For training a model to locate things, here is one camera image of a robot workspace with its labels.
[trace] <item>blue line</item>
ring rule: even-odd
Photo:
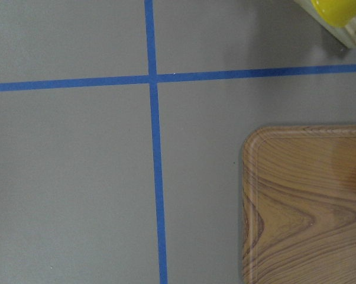
[[[0,83],[0,92],[37,90],[37,89],[76,88],[76,87],[90,87],[90,86],[146,84],[149,82],[148,77],[149,76],[147,75],[141,75],[141,76]]]
[[[185,82],[185,81],[241,79],[241,78],[333,74],[333,73],[356,73],[356,64],[250,69],[250,70],[234,70],[234,71],[218,71],[218,72],[174,73],[174,74],[158,75],[157,80],[158,83],[170,83],[170,82]]]
[[[160,268],[160,284],[167,284],[167,257],[164,194],[161,161],[160,113],[158,106],[156,39],[154,37],[153,0],[144,0],[145,24],[147,32],[150,111],[152,125],[154,191],[156,195],[158,263]]]

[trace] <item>yellow cup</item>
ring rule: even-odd
[[[344,27],[356,17],[356,0],[311,0],[320,16],[334,27]]]

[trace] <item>gray surface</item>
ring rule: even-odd
[[[0,1],[0,82],[147,72],[140,0]]]
[[[155,0],[159,73],[356,63],[287,0]]]
[[[0,93],[0,284],[158,283],[148,91]]]
[[[160,115],[169,284],[241,283],[244,140],[356,123],[356,74],[163,84]]]

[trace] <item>wood grain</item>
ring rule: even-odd
[[[246,284],[356,284],[356,126],[270,127],[244,145]]]

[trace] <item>white base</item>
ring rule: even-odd
[[[318,14],[310,0],[294,0],[303,7],[317,22],[326,28],[333,36],[350,49],[356,48],[356,18],[353,18],[345,27],[336,28],[329,25]]]

